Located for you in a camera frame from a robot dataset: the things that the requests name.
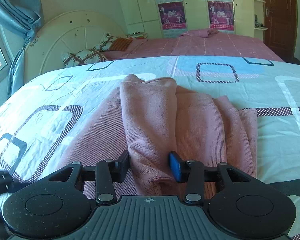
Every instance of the blue curtain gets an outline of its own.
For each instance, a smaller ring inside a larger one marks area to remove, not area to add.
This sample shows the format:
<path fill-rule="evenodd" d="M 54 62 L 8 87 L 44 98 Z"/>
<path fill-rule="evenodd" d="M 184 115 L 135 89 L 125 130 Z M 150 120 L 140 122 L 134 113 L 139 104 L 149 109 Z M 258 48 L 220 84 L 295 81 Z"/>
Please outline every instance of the blue curtain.
<path fill-rule="evenodd" d="M 25 40 L 24 46 L 11 64 L 8 85 L 10 95 L 23 86 L 24 50 L 27 44 L 34 39 L 43 23 L 40 0 L 0 0 L 0 24 Z"/>

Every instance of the pink poster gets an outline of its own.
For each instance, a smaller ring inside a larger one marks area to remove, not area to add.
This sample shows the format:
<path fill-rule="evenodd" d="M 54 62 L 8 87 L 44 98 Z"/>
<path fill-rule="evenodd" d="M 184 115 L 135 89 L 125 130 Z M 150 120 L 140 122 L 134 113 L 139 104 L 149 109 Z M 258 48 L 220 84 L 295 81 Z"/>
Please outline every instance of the pink poster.
<path fill-rule="evenodd" d="M 217 30 L 234 31 L 233 4 L 231 2 L 209 2 L 210 27 Z"/>
<path fill-rule="evenodd" d="M 162 29 L 186 29 L 186 15 L 183 2 L 158 4 Z"/>

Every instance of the wooden door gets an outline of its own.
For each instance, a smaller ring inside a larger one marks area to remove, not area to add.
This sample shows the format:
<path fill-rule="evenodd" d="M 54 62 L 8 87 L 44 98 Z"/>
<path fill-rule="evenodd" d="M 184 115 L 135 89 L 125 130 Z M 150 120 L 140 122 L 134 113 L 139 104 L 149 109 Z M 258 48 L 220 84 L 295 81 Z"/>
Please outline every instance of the wooden door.
<path fill-rule="evenodd" d="M 265 44 L 284 61 L 293 59 L 296 44 L 296 0 L 265 0 Z"/>

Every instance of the pink towel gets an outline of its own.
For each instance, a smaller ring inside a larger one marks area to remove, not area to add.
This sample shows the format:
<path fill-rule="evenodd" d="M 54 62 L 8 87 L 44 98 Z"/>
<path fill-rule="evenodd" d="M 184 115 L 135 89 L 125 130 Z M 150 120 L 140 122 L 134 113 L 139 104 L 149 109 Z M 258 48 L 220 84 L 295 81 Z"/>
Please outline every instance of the pink towel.
<path fill-rule="evenodd" d="M 114 89 L 67 148 L 59 167 L 73 161 L 84 166 L 130 153 L 131 170 L 120 195 L 180 195 L 168 165 L 168 153 L 205 166 L 219 162 L 256 175 L 257 113 L 236 110 L 227 97 L 213 99 L 178 87 L 172 78 L 144 82 L 131 74 Z M 84 193 L 95 197 L 94 182 Z M 207 183 L 205 197 L 215 194 Z"/>
<path fill-rule="evenodd" d="M 212 34 L 217 34 L 217 33 L 219 33 L 219 31 L 216 29 L 206 28 L 206 29 L 187 31 L 187 32 L 182 33 L 179 36 L 197 36 L 197 37 L 201 37 L 201 38 L 208 38 Z"/>

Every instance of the metal rivet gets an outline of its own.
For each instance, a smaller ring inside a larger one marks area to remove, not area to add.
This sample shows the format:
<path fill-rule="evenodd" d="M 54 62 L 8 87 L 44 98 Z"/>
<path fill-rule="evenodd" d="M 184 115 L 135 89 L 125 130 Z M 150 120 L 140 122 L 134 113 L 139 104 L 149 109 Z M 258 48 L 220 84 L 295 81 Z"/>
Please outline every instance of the metal rivet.
<path fill-rule="evenodd" d="M 105 194 L 101 194 L 98 196 L 98 200 L 100 201 L 110 201 L 110 200 L 113 200 L 113 195 L 112 194 L 108 194 L 108 193 L 105 193 Z"/>
<path fill-rule="evenodd" d="M 201 199 L 201 196 L 199 194 L 188 194 L 186 195 L 186 199 L 188 201 L 194 202 L 194 201 L 199 201 Z"/>

